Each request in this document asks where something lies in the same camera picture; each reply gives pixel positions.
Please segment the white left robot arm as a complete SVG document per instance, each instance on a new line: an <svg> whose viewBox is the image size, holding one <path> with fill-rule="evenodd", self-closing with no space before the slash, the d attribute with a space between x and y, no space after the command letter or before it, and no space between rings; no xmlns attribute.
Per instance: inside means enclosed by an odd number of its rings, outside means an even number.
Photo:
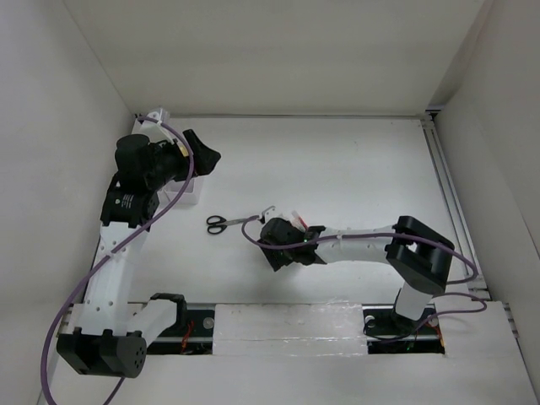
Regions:
<svg viewBox="0 0 540 405"><path fill-rule="evenodd" d="M57 340L57 352L80 375L135 378L162 332L176 335L191 325L181 294L154 294L139 312L128 303L140 252L159 215L159 190L209 175L221 158L192 129L181 140L184 146L153 143L139 133L116 143L117 171L100 215L99 270L89 279L73 331Z"/></svg>

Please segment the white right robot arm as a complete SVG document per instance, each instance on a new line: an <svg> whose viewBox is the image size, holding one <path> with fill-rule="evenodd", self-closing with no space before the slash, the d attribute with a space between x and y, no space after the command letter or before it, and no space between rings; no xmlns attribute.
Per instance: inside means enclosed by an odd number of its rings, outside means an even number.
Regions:
<svg viewBox="0 0 540 405"><path fill-rule="evenodd" d="M399 332L418 326L427 304L446 291L455 250L450 240L411 216L373 230L323 225L301 230L274 218L263 226L257 242L275 271L293 262L378 262L392 267L404 281L390 311L390 322Z"/></svg>

